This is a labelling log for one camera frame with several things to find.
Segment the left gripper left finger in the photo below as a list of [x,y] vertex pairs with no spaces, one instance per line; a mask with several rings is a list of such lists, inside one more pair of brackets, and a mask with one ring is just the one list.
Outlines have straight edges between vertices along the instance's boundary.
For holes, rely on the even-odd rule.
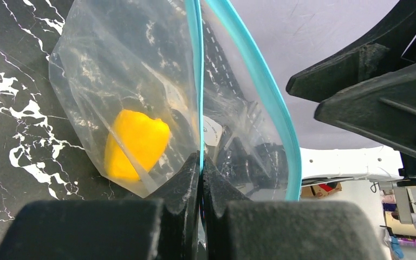
[[8,228],[0,259],[195,259],[199,153],[147,198],[40,200]]

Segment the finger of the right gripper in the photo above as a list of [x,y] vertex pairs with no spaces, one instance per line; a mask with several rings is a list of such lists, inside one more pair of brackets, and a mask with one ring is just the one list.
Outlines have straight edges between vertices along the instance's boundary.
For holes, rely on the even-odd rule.
[[288,94],[321,102],[335,93],[416,63],[416,1],[398,1],[367,33],[293,75]]
[[314,118],[416,158],[416,63],[339,91]]

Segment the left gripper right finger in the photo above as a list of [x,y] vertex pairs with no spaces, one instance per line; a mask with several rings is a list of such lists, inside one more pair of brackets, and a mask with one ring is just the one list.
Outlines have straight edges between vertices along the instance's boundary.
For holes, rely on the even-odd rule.
[[366,214],[348,201],[252,201],[211,159],[202,198],[208,259],[384,259]]

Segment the yellow bell pepper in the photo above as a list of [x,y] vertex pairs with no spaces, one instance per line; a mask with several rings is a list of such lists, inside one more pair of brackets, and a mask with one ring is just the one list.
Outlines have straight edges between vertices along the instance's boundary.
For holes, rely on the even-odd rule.
[[105,170],[108,176],[136,182],[140,177],[118,141],[149,172],[165,152],[170,128],[162,119],[152,119],[144,113],[123,109],[116,117],[105,148]]

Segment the clear zip top bag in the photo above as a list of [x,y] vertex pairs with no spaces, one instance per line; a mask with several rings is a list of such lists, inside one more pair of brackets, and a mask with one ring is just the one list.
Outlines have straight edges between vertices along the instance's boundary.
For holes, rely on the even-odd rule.
[[[192,153],[252,200],[298,200],[300,146],[257,44],[230,1],[74,1],[49,58],[50,83],[100,174],[140,197]],[[105,148],[123,110],[162,119],[165,152],[149,171],[116,139],[140,180],[108,176]]]

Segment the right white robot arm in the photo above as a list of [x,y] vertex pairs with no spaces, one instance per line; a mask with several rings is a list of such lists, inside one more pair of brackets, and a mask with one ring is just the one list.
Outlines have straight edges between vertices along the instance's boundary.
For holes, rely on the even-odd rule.
[[287,92],[317,102],[317,121],[378,143],[304,149],[305,180],[392,181],[416,186],[416,1],[399,1],[367,33],[293,75]]

